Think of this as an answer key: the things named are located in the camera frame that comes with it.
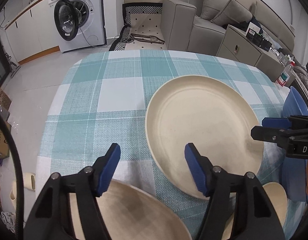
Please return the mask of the white kitchen counter cabinets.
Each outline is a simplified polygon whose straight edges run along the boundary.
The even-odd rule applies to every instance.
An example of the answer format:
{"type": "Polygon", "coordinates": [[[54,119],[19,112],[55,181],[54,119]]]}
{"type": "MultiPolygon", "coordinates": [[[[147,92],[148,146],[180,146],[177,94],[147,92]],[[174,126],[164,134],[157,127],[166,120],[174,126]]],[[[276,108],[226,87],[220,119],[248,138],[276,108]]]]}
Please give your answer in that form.
{"type": "Polygon", "coordinates": [[[60,51],[48,0],[8,0],[0,12],[0,39],[17,63],[60,51]]]}

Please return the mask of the black patterned cushion chair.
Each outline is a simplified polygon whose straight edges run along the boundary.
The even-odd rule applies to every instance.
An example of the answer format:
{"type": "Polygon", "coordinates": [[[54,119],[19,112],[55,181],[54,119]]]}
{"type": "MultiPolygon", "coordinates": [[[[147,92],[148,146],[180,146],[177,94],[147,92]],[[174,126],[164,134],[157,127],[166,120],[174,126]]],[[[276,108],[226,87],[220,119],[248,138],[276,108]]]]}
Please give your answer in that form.
{"type": "Polygon", "coordinates": [[[160,29],[162,11],[162,3],[123,4],[123,28],[109,50],[166,50],[167,46],[160,29]]]}

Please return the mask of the white washing machine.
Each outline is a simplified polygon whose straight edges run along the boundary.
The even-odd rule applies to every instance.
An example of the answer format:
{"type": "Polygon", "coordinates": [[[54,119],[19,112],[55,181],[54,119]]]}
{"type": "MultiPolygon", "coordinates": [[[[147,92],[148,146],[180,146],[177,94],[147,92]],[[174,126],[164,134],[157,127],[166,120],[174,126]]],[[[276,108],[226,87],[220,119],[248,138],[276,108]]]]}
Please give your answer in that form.
{"type": "Polygon", "coordinates": [[[103,0],[48,0],[62,53],[107,43],[103,0]]]}

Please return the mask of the grey side cabinet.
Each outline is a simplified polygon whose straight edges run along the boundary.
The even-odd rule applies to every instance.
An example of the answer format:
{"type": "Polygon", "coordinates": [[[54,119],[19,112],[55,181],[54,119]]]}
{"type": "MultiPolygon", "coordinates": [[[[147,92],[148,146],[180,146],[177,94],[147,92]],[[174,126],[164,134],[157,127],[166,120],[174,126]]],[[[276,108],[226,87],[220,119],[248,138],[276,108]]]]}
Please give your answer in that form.
{"type": "Polygon", "coordinates": [[[243,31],[231,25],[226,29],[217,57],[254,66],[272,82],[277,80],[284,69],[274,53],[257,47],[244,36],[243,31]]]}

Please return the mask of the clear plastic water bottle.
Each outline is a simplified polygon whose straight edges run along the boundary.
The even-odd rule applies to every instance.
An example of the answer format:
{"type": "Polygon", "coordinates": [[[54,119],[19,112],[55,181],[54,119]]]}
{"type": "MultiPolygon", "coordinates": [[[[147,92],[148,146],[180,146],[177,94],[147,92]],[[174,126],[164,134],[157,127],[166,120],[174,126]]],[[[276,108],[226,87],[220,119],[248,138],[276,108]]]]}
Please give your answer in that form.
{"type": "Polygon", "coordinates": [[[277,80],[275,81],[275,84],[280,85],[281,87],[284,87],[287,84],[287,82],[289,81],[289,79],[291,78],[291,75],[292,75],[293,70],[294,70],[294,66],[295,66],[294,61],[289,62],[284,67],[283,71],[281,72],[281,74],[279,75],[277,80]]]}

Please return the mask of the blue bowl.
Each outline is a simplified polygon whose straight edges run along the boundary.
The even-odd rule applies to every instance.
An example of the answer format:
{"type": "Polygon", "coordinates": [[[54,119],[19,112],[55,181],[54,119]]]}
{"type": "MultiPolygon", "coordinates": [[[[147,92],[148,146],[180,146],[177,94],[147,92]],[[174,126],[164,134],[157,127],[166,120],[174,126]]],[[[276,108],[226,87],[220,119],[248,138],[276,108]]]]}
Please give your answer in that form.
{"type": "Polygon", "coordinates": [[[285,99],[282,116],[289,117],[291,115],[305,115],[308,116],[308,107],[303,100],[301,94],[293,86],[290,87],[290,92],[285,99]]]}

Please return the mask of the grey sofa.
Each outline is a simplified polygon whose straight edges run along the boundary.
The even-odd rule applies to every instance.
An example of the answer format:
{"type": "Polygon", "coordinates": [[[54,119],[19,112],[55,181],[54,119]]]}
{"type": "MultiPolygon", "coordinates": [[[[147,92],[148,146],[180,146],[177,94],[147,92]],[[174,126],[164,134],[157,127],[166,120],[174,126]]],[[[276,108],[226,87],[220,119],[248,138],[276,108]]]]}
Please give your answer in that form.
{"type": "Polygon", "coordinates": [[[250,23],[276,48],[294,49],[292,30],[259,0],[249,8],[238,0],[163,0],[160,28],[169,50],[215,56],[229,25],[246,31],[250,23]]]}

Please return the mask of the large cream plate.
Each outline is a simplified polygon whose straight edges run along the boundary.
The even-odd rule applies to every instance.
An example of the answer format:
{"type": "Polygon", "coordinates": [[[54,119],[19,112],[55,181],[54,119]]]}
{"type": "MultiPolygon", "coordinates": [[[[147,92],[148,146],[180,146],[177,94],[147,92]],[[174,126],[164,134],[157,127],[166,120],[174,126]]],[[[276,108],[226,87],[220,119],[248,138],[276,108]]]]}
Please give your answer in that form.
{"type": "Polygon", "coordinates": [[[184,193],[203,198],[185,160],[192,142],[200,155],[232,174],[258,173],[264,144],[250,132],[259,124],[245,99],[211,77],[187,75],[163,84],[151,97],[146,139],[159,169],[184,193]]]}

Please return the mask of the cream slipper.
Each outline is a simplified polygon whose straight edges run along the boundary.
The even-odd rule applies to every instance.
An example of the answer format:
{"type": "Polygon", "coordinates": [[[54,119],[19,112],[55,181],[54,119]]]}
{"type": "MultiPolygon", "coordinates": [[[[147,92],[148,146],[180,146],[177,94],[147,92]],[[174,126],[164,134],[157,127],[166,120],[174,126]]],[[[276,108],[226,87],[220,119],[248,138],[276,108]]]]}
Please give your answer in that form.
{"type": "MultiPolygon", "coordinates": [[[[23,174],[23,187],[30,191],[35,191],[35,174],[26,172],[23,174]]],[[[14,180],[11,185],[10,200],[13,207],[16,208],[17,189],[16,181],[14,180]]]]}

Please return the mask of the teal plaid tablecloth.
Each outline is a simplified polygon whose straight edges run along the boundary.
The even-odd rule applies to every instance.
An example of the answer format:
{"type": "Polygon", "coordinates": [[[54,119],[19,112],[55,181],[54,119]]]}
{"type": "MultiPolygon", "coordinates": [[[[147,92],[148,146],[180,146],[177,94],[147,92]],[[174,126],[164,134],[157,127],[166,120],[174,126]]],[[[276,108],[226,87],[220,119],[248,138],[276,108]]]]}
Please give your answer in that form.
{"type": "Polygon", "coordinates": [[[289,93],[253,66],[173,50],[123,50],[90,54],[67,72],[49,109],[36,165],[36,191],[49,175],[75,174],[112,143],[121,147],[114,177],[155,196],[196,236],[205,200],[176,188],[155,164],[145,136],[146,107],[174,77],[203,75],[229,85],[257,118],[277,117],[289,93]]]}

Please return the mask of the black electronics box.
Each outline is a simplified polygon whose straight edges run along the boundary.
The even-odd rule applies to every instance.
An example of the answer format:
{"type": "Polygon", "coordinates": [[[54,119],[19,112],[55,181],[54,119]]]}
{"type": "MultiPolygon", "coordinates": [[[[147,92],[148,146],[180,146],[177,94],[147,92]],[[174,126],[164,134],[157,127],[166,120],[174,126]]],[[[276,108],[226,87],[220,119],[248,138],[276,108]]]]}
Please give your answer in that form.
{"type": "Polygon", "coordinates": [[[265,51],[269,51],[272,47],[272,43],[266,39],[263,34],[259,33],[260,30],[261,29],[257,25],[250,22],[247,27],[246,38],[257,47],[262,48],[265,51]]]}

